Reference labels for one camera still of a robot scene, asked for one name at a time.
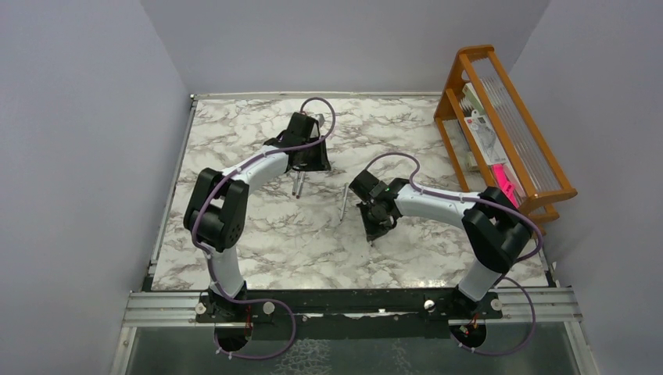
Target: gray wall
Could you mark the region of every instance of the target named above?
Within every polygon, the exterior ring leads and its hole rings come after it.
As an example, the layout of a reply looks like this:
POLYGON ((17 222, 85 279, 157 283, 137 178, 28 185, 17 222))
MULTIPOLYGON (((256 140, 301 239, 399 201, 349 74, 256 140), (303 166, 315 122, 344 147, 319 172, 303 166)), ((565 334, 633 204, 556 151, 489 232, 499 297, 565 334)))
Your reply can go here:
POLYGON ((190 92, 441 91, 460 47, 507 69, 549 0, 142 0, 190 92))
POLYGON ((188 96, 138 0, 0 5, 0 373, 108 373, 188 96))
POLYGON ((547 253, 603 374, 661 373, 663 2, 553 0, 511 77, 579 194, 547 253))

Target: wooden frame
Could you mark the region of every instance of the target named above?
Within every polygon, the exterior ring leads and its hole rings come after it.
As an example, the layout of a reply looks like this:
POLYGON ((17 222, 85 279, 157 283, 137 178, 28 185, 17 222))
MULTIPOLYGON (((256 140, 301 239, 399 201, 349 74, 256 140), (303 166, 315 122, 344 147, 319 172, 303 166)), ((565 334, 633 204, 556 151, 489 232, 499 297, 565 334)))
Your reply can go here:
POLYGON ((458 176, 458 181, 461 185, 461 188, 464 191, 469 191, 469 186, 466 181, 466 178, 461 169, 461 165, 458 162, 458 156, 451 147, 451 141, 449 136, 443 126, 443 121, 445 120, 458 120, 461 125, 461 129, 465 138, 468 141, 470 150, 474 155, 479 172, 481 173, 484 181, 488 186, 496 186, 495 177, 489 166, 486 164, 486 161, 483 159, 479 147, 475 142, 475 139, 471 136, 470 130, 468 129, 467 124, 464 121, 464 114, 460 106, 460 102, 464 97, 463 87, 466 83, 472 83, 479 101, 483 105, 486 115, 488 116, 493 129, 497 135, 497 138, 500 140, 502 147, 509 158, 511 166, 513 166, 514 172, 523 187, 525 192, 524 201, 518 208, 522 213, 528 215, 535 223, 548 223, 550 221, 556 220, 559 217, 559 213, 553 207, 553 203, 564 201, 575 197, 578 193, 568 182, 564 171, 559 166, 557 159, 553 155, 552 151, 548 147, 546 140, 543 138, 543 135, 539 131, 539 128, 536 126, 532 115, 529 113, 523 103, 520 95, 516 91, 513 83, 509 79, 507 71, 502 66, 502 63, 497 58, 495 54, 495 48, 492 45, 477 45, 471 47, 461 48, 456 54, 456 58, 453 61, 451 66, 451 71, 446 80, 446 85, 444 87, 444 92, 439 101, 437 109, 435 110, 435 123, 439 129, 440 134, 444 140, 444 145, 449 151, 449 156, 451 158, 451 163, 456 175, 458 176), (496 71, 497 76, 502 81, 504 88, 507 90, 508 95, 511 97, 515 108, 520 114, 522 120, 527 126, 530 134, 536 145, 539 147, 544 159, 547 162, 547 167, 550 168, 550 171, 557 179, 560 188, 553 191, 538 191, 532 181, 532 177, 529 175, 527 168, 525 167, 525 161, 518 155, 513 141, 508 135, 506 128, 502 119, 498 115, 497 111, 490 102, 489 96, 486 93, 485 88, 475 71, 475 68, 472 66, 472 63, 479 59, 488 59, 492 64, 494 70, 496 71), (463 78, 463 72, 468 76, 468 80, 463 78), (545 213, 534 213, 533 211, 537 210, 539 207, 543 207, 545 213))

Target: cable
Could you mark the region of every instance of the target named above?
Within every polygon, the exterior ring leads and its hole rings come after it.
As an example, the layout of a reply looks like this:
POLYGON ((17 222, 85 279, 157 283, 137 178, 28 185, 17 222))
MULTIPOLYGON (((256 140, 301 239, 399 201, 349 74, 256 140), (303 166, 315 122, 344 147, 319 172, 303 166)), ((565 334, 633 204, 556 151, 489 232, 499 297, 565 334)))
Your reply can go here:
MULTIPOLYGON (((419 163, 419 160, 417 160, 417 158, 415 158, 414 156, 412 156, 410 154, 406 154, 405 152, 398 152, 398 151, 386 152, 386 153, 384 153, 380 156, 377 156, 375 159, 371 160, 364 167, 364 170, 368 170, 368 168, 370 168, 373 165, 373 163, 377 162, 379 159, 382 159, 386 156, 391 156, 391 155, 406 157, 406 158, 412 160, 417 165, 417 168, 415 168, 414 171, 412 172, 412 174, 410 174, 410 185, 412 186, 412 188, 415 191, 419 191, 420 193, 423 193, 425 195, 431 195, 433 197, 442 198, 442 199, 450 199, 450 200, 454 200, 454 201, 460 201, 461 200, 459 197, 457 197, 455 195, 439 193, 437 191, 428 191, 428 190, 424 190, 421 187, 417 186, 414 183, 414 176, 416 176, 417 173, 419 173, 419 169, 421 168, 421 164, 419 163)), ((475 202, 475 203, 481 203, 483 205, 489 205, 489 206, 491 206, 493 208, 496 208, 496 209, 501 209, 502 211, 504 211, 506 213, 510 213, 511 215, 516 216, 517 218, 524 221, 529 227, 532 228, 534 233, 536 233, 536 247, 534 248, 534 250, 532 250, 528 254, 525 254, 525 255, 521 256, 520 258, 517 258, 516 259, 517 263, 522 262, 523 260, 532 258, 543 247, 543 234, 541 233, 541 230, 527 216, 521 214, 520 212, 518 212, 516 210, 505 207, 503 205, 500 205, 500 204, 497 204, 497 203, 494 203, 494 202, 491 202, 491 201, 486 201, 485 199, 474 198, 474 197, 465 197, 464 200, 468 201, 468 202, 475 202)))
POLYGON ((523 340, 520 344, 516 345, 515 347, 506 350, 505 352, 484 352, 483 350, 479 350, 476 348, 470 348, 466 345, 463 345, 458 339, 451 335, 452 339, 458 343, 458 346, 467 350, 468 352, 472 352, 474 354, 478 355, 486 355, 488 357, 500 357, 502 355, 511 355, 514 354, 515 352, 523 349, 525 346, 529 344, 529 342, 532 340, 534 337, 534 331, 536 330, 536 312, 534 312, 534 302, 532 302, 532 297, 529 295, 529 293, 525 290, 525 288, 520 285, 516 280, 511 279, 510 277, 504 277, 505 280, 509 280, 510 282, 514 283, 515 286, 520 288, 520 290, 525 294, 525 297, 527 298, 527 302, 529 303, 529 308, 532 310, 532 329, 529 330, 529 333, 527 333, 527 337, 525 337, 525 340, 523 340))
POLYGON ((278 301, 277 299, 271 299, 271 298, 238 300, 238 299, 232 298, 230 295, 228 295, 228 293, 226 293, 224 291, 223 287, 221 287, 221 284, 219 283, 217 275, 214 273, 214 268, 213 268, 213 264, 212 264, 212 254, 214 252, 214 248, 212 248, 208 244, 203 244, 202 242, 198 241, 198 228, 200 227, 200 221, 202 219, 203 214, 207 210, 207 208, 210 207, 210 203, 214 199, 214 196, 217 195, 219 190, 226 184, 226 182, 228 182, 228 180, 230 180, 234 175, 239 173, 239 170, 243 170, 246 167, 248 167, 248 166, 254 164, 255 162, 257 162, 258 160, 260 160, 260 159, 262 159, 266 156, 269 156, 269 155, 277 154, 279 152, 299 151, 299 150, 303 150, 303 149, 306 149, 306 148, 313 147, 315 145, 319 145, 320 143, 324 142, 324 140, 327 139, 327 137, 329 137, 332 134, 332 132, 334 131, 334 127, 336 126, 336 113, 334 112, 334 107, 332 107, 332 104, 329 103, 326 99, 319 98, 319 97, 308 98, 307 100, 304 101, 304 103, 302 103, 301 107, 299 108, 299 111, 303 112, 304 107, 306 106, 306 104, 308 104, 309 102, 312 102, 312 101, 323 102, 325 105, 327 105, 327 107, 329 107, 329 110, 331 111, 331 126, 329 127, 329 131, 324 136, 320 137, 320 139, 318 139, 317 141, 314 141, 314 142, 309 143, 307 145, 300 145, 300 146, 293 146, 293 147, 286 147, 286 148, 278 148, 278 149, 274 149, 274 150, 270 150, 268 152, 265 152, 264 154, 255 155, 251 159, 246 160, 246 162, 244 162, 241 166, 239 166, 239 168, 236 168, 236 169, 232 170, 230 173, 228 173, 227 176, 224 176, 224 178, 221 179, 221 181, 217 184, 217 186, 214 187, 212 192, 210 192, 210 195, 207 197, 207 200, 205 200, 205 203, 203 203, 202 207, 200 207, 200 211, 198 213, 198 216, 195 218, 193 228, 191 229, 191 238, 192 238, 193 245, 195 247, 201 249, 203 252, 205 252, 205 255, 206 255, 205 258, 207 259, 207 269, 210 272, 210 278, 212 279, 212 284, 215 284, 217 286, 217 289, 220 292, 221 297, 225 298, 229 302, 236 303, 236 304, 239 304, 239 305, 252 305, 254 303, 272 302, 272 303, 274 303, 276 305, 279 305, 282 308, 284 308, 285 311, 288 312, 288 315, 290 315, 290 320, 292 321, 292 334, 290 335, 290 338, 289 338, 288 342, 285 344, 285 346, 283 348, 277 350, 276 352, 268 354, 268 355, 244 355, 244 354, 233 354, 233 352, 226 352, 225 350, 223 350, 219 346, 218 341, 216 340, 216 336, 215 336, 214 342, 217 345, 217 354, 218 353, 224 353, 225 355, 228 355, 228 358, 235 357, 235 358, 242 358, 242 359, 261 360, 261 359, 271 359, 271 358, 274 358, 274 357, 277 357, 277 356, 283 354, 285 351, 290 349, 292 344, 295 343, 295 336, 296 336, 296 330, 297 330, 297 324, 296 323, 297 322, 295 320, 295 313, 293 313, 292 310, 290 309, 290 307, 288 307, 288 305, 286 305, 282 301, 278 301))

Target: marble surface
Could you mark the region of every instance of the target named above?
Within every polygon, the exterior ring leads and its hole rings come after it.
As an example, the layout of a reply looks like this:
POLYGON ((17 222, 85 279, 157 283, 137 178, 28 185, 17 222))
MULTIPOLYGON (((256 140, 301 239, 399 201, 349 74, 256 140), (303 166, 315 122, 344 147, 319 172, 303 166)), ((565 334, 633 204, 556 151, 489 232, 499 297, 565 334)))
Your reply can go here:
MULTIPOLYGON (((173 205, 159 254, 153 290, 204 289, 209 276, 202 252, 182 226, 200 170, 221 170, 255 152, 285 129, 303 100, 207 100, 198 103, 173 205)), ((331 172, 306 175, 301 199, 291 195, 292 175, 266 184, 249 199, 239 265, 250 288, 413 288, 454 286, 474 259, 462 229, 418 218, 369 245, 358 198, 349 193, 340 217, 343 187, 375 156, 405 151, 421 161, 418 181, 460 190, 439 132, 432 122, 436 98, 330 99, 337 113, 328 139, 331 172)), ((321 103, 306 107, 323 113, 321 103)), ((414 168, 391 156, 371 167, 383 180, 407 177, 414 168)), ((538 257, 515 266, 511 277, 524 285, 546 285, 538 257)))

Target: bright pink plastic item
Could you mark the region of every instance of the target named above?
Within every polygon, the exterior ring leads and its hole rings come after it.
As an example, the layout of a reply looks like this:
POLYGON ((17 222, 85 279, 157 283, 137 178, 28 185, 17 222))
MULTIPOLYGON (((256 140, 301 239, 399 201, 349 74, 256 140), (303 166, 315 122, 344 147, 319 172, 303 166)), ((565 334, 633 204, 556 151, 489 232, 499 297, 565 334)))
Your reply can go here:
POLYGON ((504 167, 501 164, 495 164, 493 166, 493 174, 495 175, 495 180, 497 181, 500 190, 502 190, 515 207, 518 207, 518 202, 514 195, 515 186, 509 181, 507 175, 504 174, 504 167))

